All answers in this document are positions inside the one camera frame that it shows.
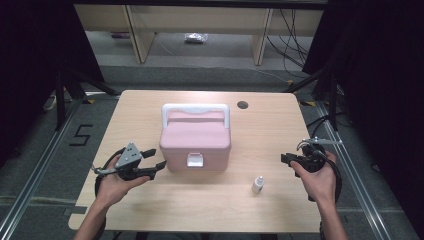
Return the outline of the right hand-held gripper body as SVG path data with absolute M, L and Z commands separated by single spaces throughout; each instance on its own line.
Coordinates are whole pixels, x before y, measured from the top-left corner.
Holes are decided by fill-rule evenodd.
M 341 143 L 342 141 L 318 137 L 302 139 L 296 149 L 301 149 L 303 155 L 296 159 L 296 162 L 310 173 L 317 172 L 329 161 L 325 154 L 324 145 L 339 145 Z

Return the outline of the person's right hand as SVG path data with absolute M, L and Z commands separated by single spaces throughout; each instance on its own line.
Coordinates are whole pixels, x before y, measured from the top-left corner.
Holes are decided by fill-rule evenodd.
M 299 175 L 307 194 L 318 205 L 335 204 L 336 175 L 328 162 L 314 173 L 308 172 L 295 161 L 291 161 L 290 166 Z

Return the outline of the small white dropper bottle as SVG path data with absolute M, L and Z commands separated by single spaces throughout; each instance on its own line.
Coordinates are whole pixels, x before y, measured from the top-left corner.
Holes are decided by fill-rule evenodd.
M 264 177 L 259 176 L 254 180 L 251 189 L 254 193 L 259 194 L 261 190 L 263 189 L 263 187 L 264 187 Z

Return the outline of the beige wooden desk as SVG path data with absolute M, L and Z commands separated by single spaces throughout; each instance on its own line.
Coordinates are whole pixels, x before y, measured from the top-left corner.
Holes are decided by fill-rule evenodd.
M 253 62 L 262 63 L 266 37 L 315 35 L 321 10 L 77 4 L 86 31 L 127 32 L 136 61 L 146 61 L 156 33 L 248 35 Z

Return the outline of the clear plastic bag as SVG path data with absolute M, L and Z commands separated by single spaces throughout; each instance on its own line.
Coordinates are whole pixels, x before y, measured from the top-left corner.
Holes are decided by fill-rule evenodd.
M 208 40 L 206 33 L 186 33 L 184 41 L 190 44 L 203 44 Z

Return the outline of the black tape strip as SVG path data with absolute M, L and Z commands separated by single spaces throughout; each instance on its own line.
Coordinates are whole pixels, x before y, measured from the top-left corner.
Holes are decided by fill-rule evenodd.
M 64 216 L 71 216 L 72 214 L 85 214 L 87 208 L 81 207 L 81 206 L 73 206 L 73 207 L 66 207 L 63 210 Z

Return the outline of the person's left hand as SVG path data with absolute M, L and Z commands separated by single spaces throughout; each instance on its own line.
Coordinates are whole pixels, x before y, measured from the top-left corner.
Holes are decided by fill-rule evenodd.
M 118 203 L 133 188 L 138 187 L 150 178 L 142 176 L 134 180 L 123 180 L 117 173 L 106 175 L 100 183 L 97 197 L 93 203 L 96 208 L 108 209 Z

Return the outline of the pink plastic storage box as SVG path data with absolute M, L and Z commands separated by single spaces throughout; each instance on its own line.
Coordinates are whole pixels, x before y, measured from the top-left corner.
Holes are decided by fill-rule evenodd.
M 230 108 L 164 104 L 160 149 L 170 171 L 224 171 L 231 151 Z

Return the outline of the aluminium floor rail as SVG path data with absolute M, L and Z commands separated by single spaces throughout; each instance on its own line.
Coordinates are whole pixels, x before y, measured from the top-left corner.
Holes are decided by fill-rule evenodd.
M 109 94 L 106 92 L 102 92 L 102 91 L 86 91 L 85 92 L 86 97 L 85 98 L 119 98 L 120 97 L 120 93 L 113 93 L 113 94 Z
M 30 175 L 27 177 L 25 184 L 19 191 L 19 194 L 11 199 L 10 208 L 0 222 L 0 240 L 9 240 L 13 235 L 19 221 L 30 203 L 31 197 L 45 175 L 53 156 L 56 153 L 73 116 L 75 115 L 75 112 L 81 105 L 81 100 L 73 100 L 70 103 L 69 108 L 65 113 L 64 122 L 52 133 L 52 136 L 49 138 L 49 142 L 46 147 L 43 148 L 42 155 L 38 158 L 36 165 L 31 168 Z
M 333 129 L 331 123 L 325 123 L 324 127 L 329 139 L 332 140 L 331 145 L 334 147 L 335 153 L 338 155 L 339 162 L 349 179 L 352 189 L 368 221 L 368 224 L 375 235 L 375 238 L 377 240 L 392 240 L 391 234 L 389 233 L 379 210 L 361 180 L 359 173 L 357 172 L 353 161 L 342 142 L 340 134 Z

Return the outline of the black curtain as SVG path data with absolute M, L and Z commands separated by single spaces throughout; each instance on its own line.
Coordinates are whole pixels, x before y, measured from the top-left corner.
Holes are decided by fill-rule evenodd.
M 0 168 L 73 73 L 104 80 L 73 0 L 0 0 Z
M 424 0 L 328 0 L 303 70 L 329 63 L 351 120 L 424 239 Z

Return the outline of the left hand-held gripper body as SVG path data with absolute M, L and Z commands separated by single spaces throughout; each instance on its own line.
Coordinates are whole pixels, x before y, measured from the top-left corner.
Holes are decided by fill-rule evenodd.
M 145 176 L 146 172 L 138 167 L 143 159 L 141 152 L 137 149 L 134 143 L 129 143 L 125 148 L 118 151 L 120 157 L 112 168 L 107 166 L 103 168 L 92 167 L 95 174 L 106 176 L 116 173 L 125 181 L 134 180 L 138 177 Z

